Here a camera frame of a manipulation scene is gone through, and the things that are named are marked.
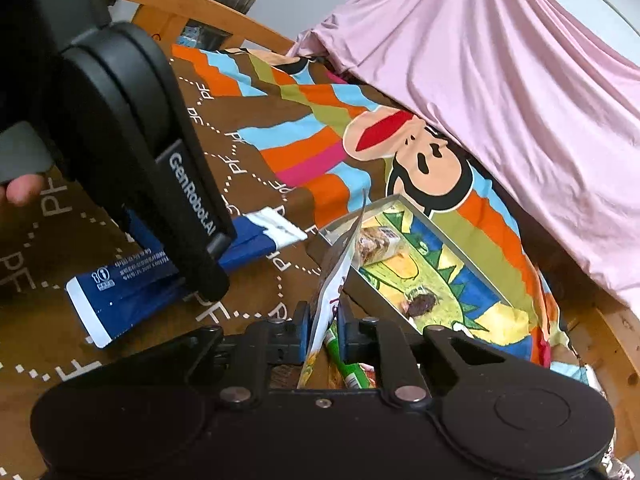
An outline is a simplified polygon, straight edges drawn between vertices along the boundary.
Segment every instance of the metal screw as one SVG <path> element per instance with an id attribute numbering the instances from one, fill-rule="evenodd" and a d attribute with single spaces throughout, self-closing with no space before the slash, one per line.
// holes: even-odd
<path id="1" fill-rule="evenodd" d="M 228 386 L 220 391 L 220 399 L 239 404 L 251 399 L 251 392 L 244 386 Z"/>
<path id="2" fill-rule="evenodd" d="M 329 399 L 316 400 L 316 406 L 318 408 L 330 408 L 333 403 Z"/>
<path id="3" fill-rule="evenodd" d="M 396 389 L 396 397 L 405 402 L 420 402 L 427 396 L 427 392 L 420 386 L 400 386 Z"/>

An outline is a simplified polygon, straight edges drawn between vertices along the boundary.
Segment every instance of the pink cloth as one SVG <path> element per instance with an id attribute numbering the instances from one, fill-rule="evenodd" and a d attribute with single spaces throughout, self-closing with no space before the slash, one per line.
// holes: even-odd
<path id="1" fill-rule="evenodd" d="M 447 131 L 640 315 L 640 69 L 555 0 L 347 0 L 310 54 Z"/>

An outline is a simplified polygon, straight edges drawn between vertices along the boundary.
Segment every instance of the blue and white packet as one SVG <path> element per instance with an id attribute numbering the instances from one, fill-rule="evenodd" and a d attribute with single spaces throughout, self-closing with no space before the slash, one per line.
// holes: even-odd
<path id="1" fill-rule="evenodd" d="M 227 273 L 306 239 L 304 231 L 270 207 L 235 218 L 234 227 L 238 238 L 220 258 Z M 132 212 L 129 231 L 144 251 L 80 274 L 65 287 L 98 348 L 194 292 L 166 256 L 160 241 Z"/>

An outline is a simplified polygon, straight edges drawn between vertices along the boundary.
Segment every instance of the green wrapper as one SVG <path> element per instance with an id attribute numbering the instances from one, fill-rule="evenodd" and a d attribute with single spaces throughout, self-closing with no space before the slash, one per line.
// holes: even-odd
<path id="1" fill-rule="evenodd" d="M 347 388 L 370 388 L 369 378 L 360 368 L 359 364 L 346 365 L 340 360 L 340 349 L 338 347 L 338 331 L 335 322 L 324 334 L 324 346 L 329 352 L 329 358 L 333 361 L 344 379 Z"/>

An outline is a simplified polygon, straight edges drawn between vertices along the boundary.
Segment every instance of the small wrapped snack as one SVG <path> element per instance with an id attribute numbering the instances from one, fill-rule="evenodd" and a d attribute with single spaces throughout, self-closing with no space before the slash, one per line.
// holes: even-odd
<path id="1" fill-rule="evenodd" d="M 400 306 L 405 316 L 410 318 L 423 316 L 431 312 L 438 303 L 438 297 L 435 293 L 423 285 L 412 288 L 404 296 L 406 299 L 402 301 Z"/>
<path id="2" fill-rule="evenodd" d="M 396 256 L 402 249 L 402 239 L 391 227 L 363 227 L 356 240 L 354 264 L 358 268 Z"/>

